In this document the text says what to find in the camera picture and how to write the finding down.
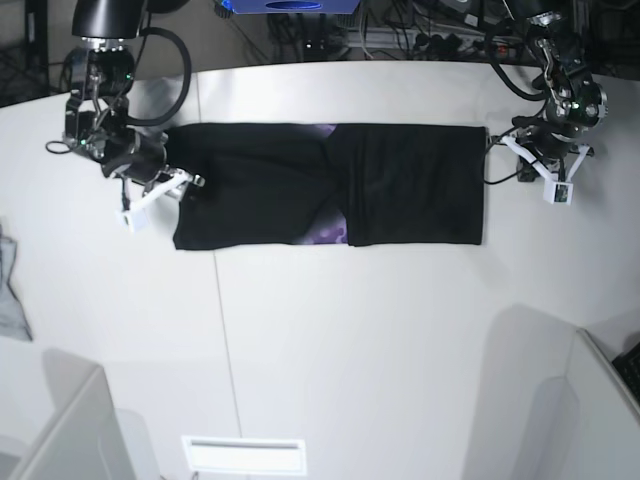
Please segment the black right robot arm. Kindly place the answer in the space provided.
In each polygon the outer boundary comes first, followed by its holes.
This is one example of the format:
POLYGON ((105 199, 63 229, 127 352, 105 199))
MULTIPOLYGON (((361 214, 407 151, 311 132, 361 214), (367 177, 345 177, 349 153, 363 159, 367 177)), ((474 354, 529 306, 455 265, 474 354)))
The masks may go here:
POLYGON ((170 165, 165 141, 140 132, 171 120, 190 90, 192 60, 184 41, 174 32, 150 25, 155 14, 173 13, 184 1, 79 1, 72 35, 81 45, 70 54, 69 98, 65 105, 62 139, 45 149, 57 155, 74 153, 101 166, 105 177, 119 177, 145 187, 177 179, 180 185, 202 187, 205 180, 170 165), (151 36, 171 42, 182 59, 183 78, 175 102, 162 115, 139 119, 129 114, 128 93, 136 79, 142 55, 126 44, 151 36))

